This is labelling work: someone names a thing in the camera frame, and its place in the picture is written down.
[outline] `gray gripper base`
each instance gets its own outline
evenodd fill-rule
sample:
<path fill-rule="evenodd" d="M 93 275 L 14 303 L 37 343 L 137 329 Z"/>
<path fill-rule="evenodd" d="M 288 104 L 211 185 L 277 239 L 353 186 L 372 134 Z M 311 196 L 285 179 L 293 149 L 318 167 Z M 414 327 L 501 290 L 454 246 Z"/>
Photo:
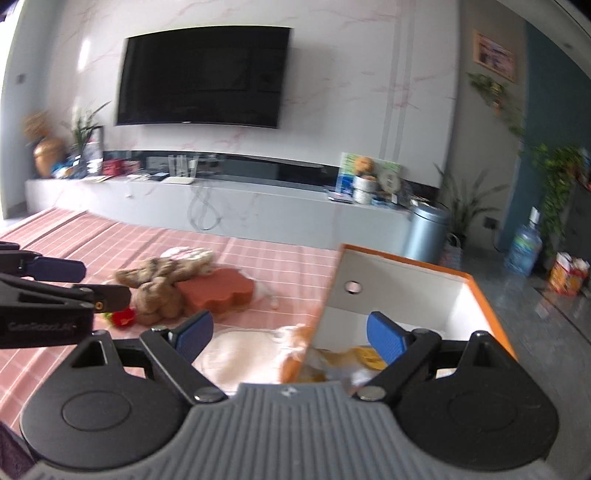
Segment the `gray gripper base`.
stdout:
<path fill-rule="evenodd" d="M 192 408 L 177 436 L 117 470 L 39 464 L 24 480 L 557 480 L 541 460 L 506 472 L 446 465 L 411 443 L 388 407 L 339 383 L 241 385 L 231 400 Z"/>

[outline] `silver trash can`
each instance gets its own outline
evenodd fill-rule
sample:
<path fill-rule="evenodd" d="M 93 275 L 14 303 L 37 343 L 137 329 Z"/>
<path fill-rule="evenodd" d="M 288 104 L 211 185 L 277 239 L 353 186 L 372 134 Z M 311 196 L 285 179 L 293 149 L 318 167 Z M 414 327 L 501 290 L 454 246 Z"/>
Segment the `silver trash can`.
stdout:
<path fill-rule="evenodd" d="M 413 208 L 403 257 L 438 264 L 449 231 L 449 212 L 428 205 Z"/>

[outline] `brown teddy bear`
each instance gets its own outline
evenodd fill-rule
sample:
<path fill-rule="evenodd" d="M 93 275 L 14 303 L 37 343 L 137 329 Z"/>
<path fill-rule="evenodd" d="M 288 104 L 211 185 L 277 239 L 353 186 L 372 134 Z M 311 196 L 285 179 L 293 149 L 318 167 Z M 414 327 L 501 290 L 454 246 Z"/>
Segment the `brown teddy bear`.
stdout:
<path fill-rule="evenodd" d="M 115 280 L 138 289 L 134 298 L 136 320 L 149 326 L 182 314 L 183 296 L 173 285 L 211 271 L 214 256 L 213 251 L 202 248 L 193 250 L 191 258 L 149 258 L 139 268 L 118 270 Z"/>

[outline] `framed picture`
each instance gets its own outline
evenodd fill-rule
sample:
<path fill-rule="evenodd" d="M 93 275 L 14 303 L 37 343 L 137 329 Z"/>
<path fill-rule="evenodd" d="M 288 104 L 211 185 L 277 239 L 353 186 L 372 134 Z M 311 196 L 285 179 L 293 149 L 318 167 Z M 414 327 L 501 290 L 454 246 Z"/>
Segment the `framed picture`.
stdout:
<path fill-rule="evenodd" d="M 474 61 L 512 82 L 515 81 L 515 55 L 476 30 Z"/>

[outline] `black tv screen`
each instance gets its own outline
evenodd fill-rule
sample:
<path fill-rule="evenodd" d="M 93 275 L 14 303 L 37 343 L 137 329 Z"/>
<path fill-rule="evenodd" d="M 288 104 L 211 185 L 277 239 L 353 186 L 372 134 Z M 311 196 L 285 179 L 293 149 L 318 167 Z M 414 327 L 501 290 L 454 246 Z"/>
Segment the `black tv screen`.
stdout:
<path fill-rule="evenodd" d="M 117 125 L 277 128 L 290 32 L 222 26 L 128 38 Z"/>

